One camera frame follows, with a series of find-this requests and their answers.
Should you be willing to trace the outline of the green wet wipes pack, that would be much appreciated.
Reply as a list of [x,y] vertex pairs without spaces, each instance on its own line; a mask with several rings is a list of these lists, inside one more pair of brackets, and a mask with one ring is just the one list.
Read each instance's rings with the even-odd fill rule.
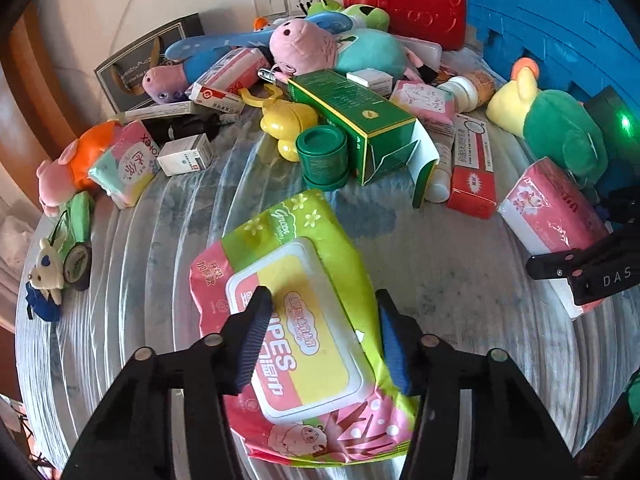
[[201,333],[259,286],[272,295],[269,325],[250,382],[224,401],[248,456],[323,467],[404,455],[416,404],[384,364],[369,275],[322,192],[287,198],[193,260]]

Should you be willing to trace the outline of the red white medicine box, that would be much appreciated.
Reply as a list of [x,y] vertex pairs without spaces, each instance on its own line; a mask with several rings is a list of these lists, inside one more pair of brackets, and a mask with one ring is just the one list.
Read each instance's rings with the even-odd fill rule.
[[497,207],[494,163],[486,122],[457,114],[447,207],[488,220]]

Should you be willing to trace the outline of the white pill bottle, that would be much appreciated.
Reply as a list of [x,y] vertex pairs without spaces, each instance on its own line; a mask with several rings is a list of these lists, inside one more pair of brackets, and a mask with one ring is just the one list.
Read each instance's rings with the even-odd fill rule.
[[458,113],[472,112],[486,105],[496,92],[493,76],[484,70],[472,72],[450,78],[446,85],[454,96]]

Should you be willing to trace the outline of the pink patterned tissue pack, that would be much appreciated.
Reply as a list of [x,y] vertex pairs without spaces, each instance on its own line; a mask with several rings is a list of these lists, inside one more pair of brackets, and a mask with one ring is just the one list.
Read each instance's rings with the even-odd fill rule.
[[390,100],[422,122],[451,125],[456,117],[454,97],[445,90],[423,82],[398,81]]

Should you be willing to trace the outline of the blue plastic storage crate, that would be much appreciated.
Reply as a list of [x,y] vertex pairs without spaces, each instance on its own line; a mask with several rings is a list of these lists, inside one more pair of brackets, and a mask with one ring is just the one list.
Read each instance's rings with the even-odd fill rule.
[[540,88],[587,101],[612,87],[639,113],[639,48],[608,0],[468,0],[466,19],[503,78],[526,56]]

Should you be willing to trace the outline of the green carton box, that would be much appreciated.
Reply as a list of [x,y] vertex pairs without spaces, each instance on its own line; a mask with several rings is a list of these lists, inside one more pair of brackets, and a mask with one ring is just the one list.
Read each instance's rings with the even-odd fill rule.
[[413,114],[333,70],[291,77],[288,93],[346,132],[349,170],[360,185],[406,168],[413,182],[412,206],[421,207],[439,154]]

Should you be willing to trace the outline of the pastel tissue pack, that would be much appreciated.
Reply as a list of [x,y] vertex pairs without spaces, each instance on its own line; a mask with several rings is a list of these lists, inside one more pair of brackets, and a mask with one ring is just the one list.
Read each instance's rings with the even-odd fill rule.
[[118,140],[91,166],[88,177],[119,209],[133,207],[160,171],[160,148],[136,120],[122,128]]

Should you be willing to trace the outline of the orange pink pig plush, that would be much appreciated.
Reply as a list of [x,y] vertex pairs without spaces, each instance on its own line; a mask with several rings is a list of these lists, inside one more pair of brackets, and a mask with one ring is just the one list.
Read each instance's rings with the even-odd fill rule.
[[36,171],[39,203],[48,217],[57,217],[77,193],[96,187],[88,171],[121,133],[122,125],[117,120],[102,122],[68,144],[53,162],[44,160],[40,164]]

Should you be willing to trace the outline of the small white medicine box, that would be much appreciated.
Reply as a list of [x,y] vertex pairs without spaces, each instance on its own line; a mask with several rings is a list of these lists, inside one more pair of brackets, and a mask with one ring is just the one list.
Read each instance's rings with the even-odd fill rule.
[[166,143],[157,157],[167,177],[205,170],[212,160],[212,147],[204,133]]

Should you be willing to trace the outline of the teal plush toy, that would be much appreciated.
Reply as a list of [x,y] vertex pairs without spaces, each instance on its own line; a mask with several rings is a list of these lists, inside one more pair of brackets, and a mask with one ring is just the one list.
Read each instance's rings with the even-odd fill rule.
[[382,30],[357,28],[336,35],[334,39],[337,46],[334,68],[337,73],[346,75],[373,68],[400,79],[409,66],[405,47]]

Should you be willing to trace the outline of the green frog plush toy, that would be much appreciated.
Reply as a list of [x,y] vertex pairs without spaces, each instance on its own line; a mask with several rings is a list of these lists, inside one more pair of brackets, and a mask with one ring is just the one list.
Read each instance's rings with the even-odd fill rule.
[[345,8],[337,0],[319,0],[302,6],[306,16],[320,14],[322,12],[340,12],[355,21],[357,28],[373,28],[387,32],[390,27],[390,14],[376,6],[367,4],[353,4]]

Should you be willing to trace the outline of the yellow plastic toy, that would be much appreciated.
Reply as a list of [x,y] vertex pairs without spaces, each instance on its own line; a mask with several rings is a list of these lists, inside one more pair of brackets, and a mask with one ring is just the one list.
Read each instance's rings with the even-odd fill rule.
[[239,95],[246,105],[262,111],[260,128],[278,141],[280,155],[289,162],[299,162],[296,140],[306,130],[319,125],[319,116],[307,104],[286,100],[275,84],[264,84],[264,88],[269,92],[266,98],[253,96],[245,88],[239,90]]

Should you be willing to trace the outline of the purple pig plush blue body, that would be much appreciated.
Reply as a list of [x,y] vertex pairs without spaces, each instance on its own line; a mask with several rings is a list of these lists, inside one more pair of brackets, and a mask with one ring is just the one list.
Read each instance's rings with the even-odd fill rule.
[[[320,28],[330,32],[333,37],[335,37],[335,32],[333,29],[327,29],[329,25],[337,26],[340,32],[347,32],[352,27],[352,19],[343,13],[337,12],[320,13],[311,18],[300,18],[300,20],[307,20],[317,24]],[[176,64],[150,68],[143,76],[142,87],[145,93],[157,104],[164,105],[189,99],[186,96],[186,90],[190,85],[224,55],[237,48],[258,48],[268,58],[269,68],[274,68],[277,74],[283,74],[274,64],[273,56],[269,50],[269,40],[276,28],[270,28],[265,31],[264,38],[268,41],[266,46],[233,47],[228,44],[224,46],[216,38],[205,36],[178,41],[171,45],[166,54],[171,56],[177,51],[181,51],[186,58]]]

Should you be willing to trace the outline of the black gift box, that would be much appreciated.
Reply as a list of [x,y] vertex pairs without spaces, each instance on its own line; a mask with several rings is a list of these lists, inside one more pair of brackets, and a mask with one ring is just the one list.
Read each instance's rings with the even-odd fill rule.
[[127,44],[102,62],[94,74],[116,114],[153,103],[142,80],[152,67],[166,64],[165,51],[174,42],[204,32],[197,13],[177,18]]

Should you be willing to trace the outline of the red white toothpaste box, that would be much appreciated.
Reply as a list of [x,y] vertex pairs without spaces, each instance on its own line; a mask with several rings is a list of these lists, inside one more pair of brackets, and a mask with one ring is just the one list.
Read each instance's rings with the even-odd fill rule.
[[240,114],[241,89],[258,81],[257,72],[269,68],[268,58],[258,48],[233,49],[218,60],[186,90],[190,101],[222,114]]

